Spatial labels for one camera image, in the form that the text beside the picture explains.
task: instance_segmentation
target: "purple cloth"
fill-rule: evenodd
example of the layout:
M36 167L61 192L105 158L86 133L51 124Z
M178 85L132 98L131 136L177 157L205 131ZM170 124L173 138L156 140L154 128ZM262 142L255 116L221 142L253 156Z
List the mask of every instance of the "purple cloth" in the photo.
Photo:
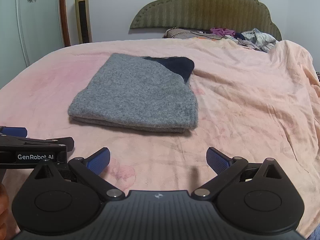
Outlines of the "purple cloth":
M210 32L212 34L219 35L219 36L230 35L230 36L234 37L236 34L236 31L229 30L226 28L211 28Z

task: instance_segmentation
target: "textured blue pad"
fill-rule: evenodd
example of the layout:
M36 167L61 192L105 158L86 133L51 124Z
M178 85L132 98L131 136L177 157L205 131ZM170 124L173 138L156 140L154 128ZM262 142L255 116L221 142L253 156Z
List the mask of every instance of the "textured blue pad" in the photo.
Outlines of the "textured blue pad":
M1 133L10 136L27 137L28 131L24 127L4 127Z
M87 168L99 175L110 163L110 151L103 148L97 152L97 155L87 162Z
M222 158L219 154L217 154L210 148L207 150L206 159L207 159L207 164L218 175L231 166L229 160Z

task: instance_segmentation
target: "gold tower heater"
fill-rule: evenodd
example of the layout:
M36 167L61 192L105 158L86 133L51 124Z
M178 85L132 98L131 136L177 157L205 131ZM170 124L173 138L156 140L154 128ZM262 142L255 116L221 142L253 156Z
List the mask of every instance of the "gold tower heater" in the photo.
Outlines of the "gold tower heater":
M92 42L89 0L75 0L79 43Z

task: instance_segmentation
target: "blue gripper pad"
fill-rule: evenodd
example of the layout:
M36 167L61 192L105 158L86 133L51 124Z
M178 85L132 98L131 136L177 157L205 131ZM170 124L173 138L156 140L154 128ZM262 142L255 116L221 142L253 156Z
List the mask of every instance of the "blue gripper pad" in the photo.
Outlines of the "blue gripper pad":
M86 167L99 175L110 163L110 151L104 147L85 159Z
M219 152L217 149L213 147L210 147L207 150L206 159L207 159L207 164L218 175L233 164L233 161L231 158Z
M4 126L0 129L0 133L10 136L17 136L17 137L27 137L28 131L24 127L6 127Z

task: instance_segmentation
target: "frosted glass panel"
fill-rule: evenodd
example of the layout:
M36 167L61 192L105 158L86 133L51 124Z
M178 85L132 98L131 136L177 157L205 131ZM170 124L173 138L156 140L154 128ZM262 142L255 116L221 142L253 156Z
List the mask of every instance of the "frosted glass panel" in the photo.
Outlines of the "frosted glass panel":
M26 68L20 44L16 0L0 0L0 89Z
M20 0L20 19L30 64L63 48L58 0Z

